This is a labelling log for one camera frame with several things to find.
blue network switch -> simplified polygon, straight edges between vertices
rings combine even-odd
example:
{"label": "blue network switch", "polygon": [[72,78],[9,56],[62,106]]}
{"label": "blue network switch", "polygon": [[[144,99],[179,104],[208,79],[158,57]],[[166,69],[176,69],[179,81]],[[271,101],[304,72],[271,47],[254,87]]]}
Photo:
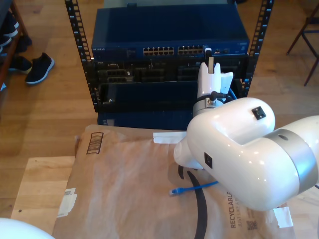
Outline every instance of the blue network switch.
{"label": "blue network switch", "polygon": [[247,54],[249,38],[233,4],[98,9],[92,42],[96,61]]}

chair leg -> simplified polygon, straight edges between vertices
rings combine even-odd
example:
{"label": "chair leg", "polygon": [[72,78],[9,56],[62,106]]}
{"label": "chair leg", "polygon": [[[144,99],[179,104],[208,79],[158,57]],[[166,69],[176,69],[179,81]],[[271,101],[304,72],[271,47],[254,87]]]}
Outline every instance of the chair leg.
{"label": "chair leg", "polygon": [[314,17],[314,15],[316,14],[316,12],[319,10],[319,3],[318,5],[315,7],[314,11],[311,13],[311,16],[309,18],[307,18],[304,26],[301,28],[301,30],[299,31],[298,35],[296,36],[296,38],[294,39],[293,43],[291,44],[287,55],[289,55],[289,53],[291,52],[292,48],[295,46],[296,42],[298,41],[299,37],[301,36],[301,34],[303,33],[303,31],[305,30],[305,28],[308,26],[308,24],[311,22],[311,19]]}
{"label": "chair leg", "polygon": [[311,71],[310,71],[310,73],[309,73],[309,75],[308,75],[308,77],[307,77],[307,79],[306,79],[306,81],[305,81],[305,83],[304,83],[304,86],[306,86],[306,85],[308,84],[308,82],[309,82],[311,76],[313,75],[313,73],[314,73],[314,71],[315,71],[315,69],[316,69],[316,67],[317,67],[318,62],[319,62],[319,57],[317,57],[317,59],[316,59],[314,65],[313,65],[313,67],[311,68]]}
{"label": "chair leg", "polygon": [[11,4],[11,11],[14,15],[14,17],[16,18],[16,20],[18,21],[19,23],[19,26],[21,27],[21,31],[23,33],[24,36],[28,36],[28,32],[26,31],[26,28],[24,26],[24,22],[22,20],[22,17],[20,15],[20,12],[16,6],[16,3],[15,3],[15,0],[12,1],[12,4]]}

qr code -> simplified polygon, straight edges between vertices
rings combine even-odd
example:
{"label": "qr code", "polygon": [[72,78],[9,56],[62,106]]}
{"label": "qr code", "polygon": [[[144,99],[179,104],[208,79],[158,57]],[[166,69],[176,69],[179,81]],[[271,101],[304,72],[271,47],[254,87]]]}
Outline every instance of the qr code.
{"label": "qr code", "polygon": [[247,221],[247,230],[257,230],[257,222],[256,221]]}

shoe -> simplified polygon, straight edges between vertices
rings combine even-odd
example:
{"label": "shoe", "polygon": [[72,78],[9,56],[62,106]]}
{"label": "shoe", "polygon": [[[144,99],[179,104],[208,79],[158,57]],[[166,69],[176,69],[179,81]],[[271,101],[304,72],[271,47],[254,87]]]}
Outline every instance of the shoe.
{"label": "shoe", "polygon": [[8,11],[0,30],[1,35],[14,37],[18,34],[18,27],[19,23],[15,20],[12,13]]}
{"label": "shoe", "polygon": [[25,82],[34,85],[43,81],[51,68],[54,66],[54,60],[47,54],[42,53],[39,58],[32,60],[32,69],[26,76]]}
{"label": "shoe", "polygon": [[32,69],[32,64],[23,56],[14,56],[9,71],[19,71],[24,74],[28,74]]}
{"label": "shoe", "polygon": [[0,46],[7,46],[11,42],[11,37],[0,36]]}
{"label": "shoe", "polygon": [[4,90],[5,88],[6,88],[6,85],[5,85],[5,83],[3,83],[0,91]]}

brown paper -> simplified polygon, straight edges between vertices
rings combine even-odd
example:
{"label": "brown paper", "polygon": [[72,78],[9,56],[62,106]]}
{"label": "brown paper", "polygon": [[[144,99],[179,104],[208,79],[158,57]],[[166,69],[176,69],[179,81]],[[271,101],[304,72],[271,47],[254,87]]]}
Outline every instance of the brown paper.
{"label": "brown paper", "polygon": [[215,181],[178,166],[173,144],[153,130],[91,125],[81,136],[67,188],[72,211],[57,218],[56,239],[293,239],[273,210],[252,211],[220,184],[170,197],[171,189]]}

